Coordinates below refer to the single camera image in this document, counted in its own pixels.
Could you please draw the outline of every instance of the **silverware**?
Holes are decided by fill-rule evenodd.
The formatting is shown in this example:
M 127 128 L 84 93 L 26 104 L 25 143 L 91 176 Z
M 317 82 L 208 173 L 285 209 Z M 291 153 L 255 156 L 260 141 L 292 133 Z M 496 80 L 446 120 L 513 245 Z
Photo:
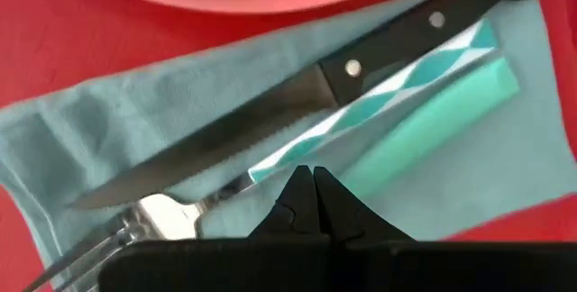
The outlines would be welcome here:
M 338 110 L 470 27 L 500 1 L 428 0 L 81 196 L 73 206 L 136 201 L 214 166 L 305 115 Z M 375 72 L 383 69 L 386 72 Z
M 464 33 L 461 37 L 467 37 L 467 34 Z M 402 100 L 402 104 L 393 105 L 391 109 L 395 109 L 395 113 L 392 113 L 394 117 L 387 118 L 383 131 L 394 128 L 425 101 L 464 74 L 466 73 L 454 72 L 439 78 L 432 85 L 418 91 L 418 95 L 408 96 Z M 199 226 L 202 217 L 223 202 L 252 187 L 254 183 L 250 178 L 240 177 L 202 200 L 188 205 L 178 203 L 163 194 L 147 196 L 89 233 L 86 239 L 50 266 L 25 291 L 37 291 L 57 276 L 65 279 L 64 282 L 56 285 L 56 291 L 97 290 L 96 276 L 102 263 L 113 257 L 124 246 L 145 240 L 202 237 Z

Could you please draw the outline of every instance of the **steak knife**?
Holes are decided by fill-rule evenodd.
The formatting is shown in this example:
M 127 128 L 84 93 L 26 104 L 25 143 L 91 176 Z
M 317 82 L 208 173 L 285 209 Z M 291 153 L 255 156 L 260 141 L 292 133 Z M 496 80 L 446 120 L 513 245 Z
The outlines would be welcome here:
M 88 209 L 136 201 L 250 148 L 308 114 L 338 110 L 475 24 L 500 1 L 427 0 L 112 178 L 72 206 Z M 242 174 L 227 186 L 238 189 L 252 180 Z

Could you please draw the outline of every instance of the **red table surface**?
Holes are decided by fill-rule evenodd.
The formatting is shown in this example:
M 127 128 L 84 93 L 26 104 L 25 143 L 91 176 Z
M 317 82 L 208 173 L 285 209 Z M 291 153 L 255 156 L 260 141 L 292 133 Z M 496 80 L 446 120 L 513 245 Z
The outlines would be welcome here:
M 289 14 L 190 12 L 140 0 L 0 0 L 0 107 L 83 80 L 237 41 L 384 0 Z M 541 0 L 554 52 L 563 119 L 577 151 L 577 0 Z M 577 197 L 513 214 L 461 240 L 577 241 Z M 23 219 L 0 189 L 0 291 L 42 271 Z

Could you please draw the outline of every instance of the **napkin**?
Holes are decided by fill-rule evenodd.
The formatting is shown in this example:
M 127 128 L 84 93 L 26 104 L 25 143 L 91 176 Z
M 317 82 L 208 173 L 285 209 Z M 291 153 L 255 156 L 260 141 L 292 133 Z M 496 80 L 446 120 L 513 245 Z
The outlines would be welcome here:
M 0 111 L 0 183 L 24 214 L 45 265 L 118 211 L 66 205 L 118 172 L 289 77 L 422 0 L 398 0 L 89 81 Z M 417 239 L 437 239 L 573 190 L 545 23 L 537 0 L 489 13 L 521 94 L 364 201 Z M 307 118 L 169 191 L 191 201 L 247 170 Z M 338 176 L 363 127 L 303 160 Z M 208 237 L 242 236 L 267 212 L 291 169 L 206 215 Z

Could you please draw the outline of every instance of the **teal handle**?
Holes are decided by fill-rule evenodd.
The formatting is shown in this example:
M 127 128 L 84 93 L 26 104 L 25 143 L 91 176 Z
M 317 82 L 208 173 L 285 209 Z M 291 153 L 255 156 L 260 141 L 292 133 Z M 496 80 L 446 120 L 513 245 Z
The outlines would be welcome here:
M 504 58 L 477 68 L 419 107 L 339 178 L 356 196 L 370 195 L 518 91 Z

